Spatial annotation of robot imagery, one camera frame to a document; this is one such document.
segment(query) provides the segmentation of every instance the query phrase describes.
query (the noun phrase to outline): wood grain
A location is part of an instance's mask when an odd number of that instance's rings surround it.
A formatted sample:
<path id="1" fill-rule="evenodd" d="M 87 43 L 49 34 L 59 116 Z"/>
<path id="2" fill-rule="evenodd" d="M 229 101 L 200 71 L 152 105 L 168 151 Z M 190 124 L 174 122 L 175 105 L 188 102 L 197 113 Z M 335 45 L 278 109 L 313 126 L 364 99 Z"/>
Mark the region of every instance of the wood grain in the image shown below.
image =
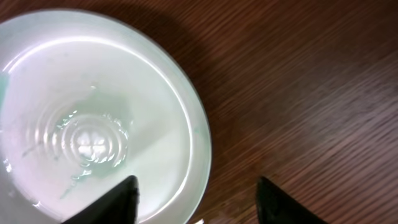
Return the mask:
<path id="1" fill-rule="evenodd" d="M 2 0 L 113 16 L 203 100 L 213 164 L 192 223 L 257 223 L 264 175 L 330 223 L 398 223 L 398 2 Z"/>

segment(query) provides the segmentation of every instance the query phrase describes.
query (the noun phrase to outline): black object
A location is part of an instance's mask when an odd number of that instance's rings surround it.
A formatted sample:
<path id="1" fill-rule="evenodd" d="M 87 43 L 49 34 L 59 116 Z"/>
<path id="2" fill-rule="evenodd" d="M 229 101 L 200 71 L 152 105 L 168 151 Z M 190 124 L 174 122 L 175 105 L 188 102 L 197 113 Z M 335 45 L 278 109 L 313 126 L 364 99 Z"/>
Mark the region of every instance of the black object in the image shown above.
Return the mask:
<path id="1" fill-rule="evenodd" d="M 138 202 L 137 178 L 129 176 L 89 207 L 62 224 L 135 224 Z"/>
<path id="2" fill-rule="evenodd" d="M 62 224 L 135 224 L 138 202 L 137 178 L 129 176 Z M 257 183 L 257 214 L 260 224 L 326 224 L 265 177 Z"/>
<path id="3" fill-rule="evenodd" d="M 257 215 L 260 224 L 325 224 L 270 180 L 257 183 Z"/>

